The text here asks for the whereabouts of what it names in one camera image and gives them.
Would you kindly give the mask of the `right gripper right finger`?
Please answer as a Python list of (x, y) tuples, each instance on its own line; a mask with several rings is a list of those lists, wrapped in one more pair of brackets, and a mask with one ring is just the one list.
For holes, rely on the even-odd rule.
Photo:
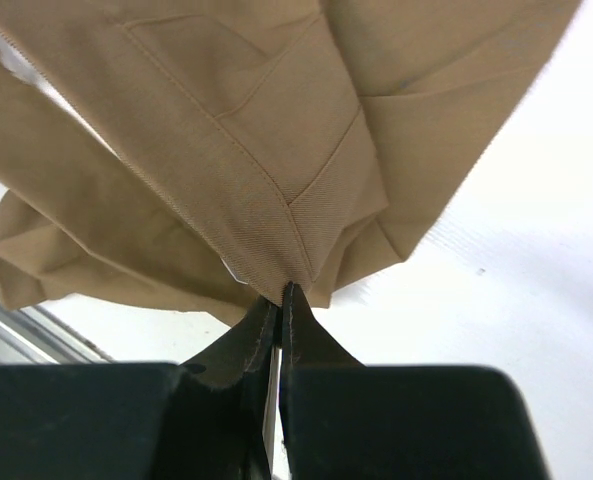
[(367, 479), (368, 370), (316, 320), (302, 288), (281, 306), (279, 407), (294, 479)]

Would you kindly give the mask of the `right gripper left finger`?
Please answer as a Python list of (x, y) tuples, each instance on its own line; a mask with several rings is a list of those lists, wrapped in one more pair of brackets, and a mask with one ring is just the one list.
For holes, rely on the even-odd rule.
[(279, 308), (260, 298), (243, 319), (185, 362), (175, 449), (185, 479), (272, 477)]

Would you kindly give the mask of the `tan skirt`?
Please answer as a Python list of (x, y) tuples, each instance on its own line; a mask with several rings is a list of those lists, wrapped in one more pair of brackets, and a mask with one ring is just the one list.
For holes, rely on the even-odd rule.
[(0, 1), (0, 300), (235, 324), (403, 262), (575, 1)]

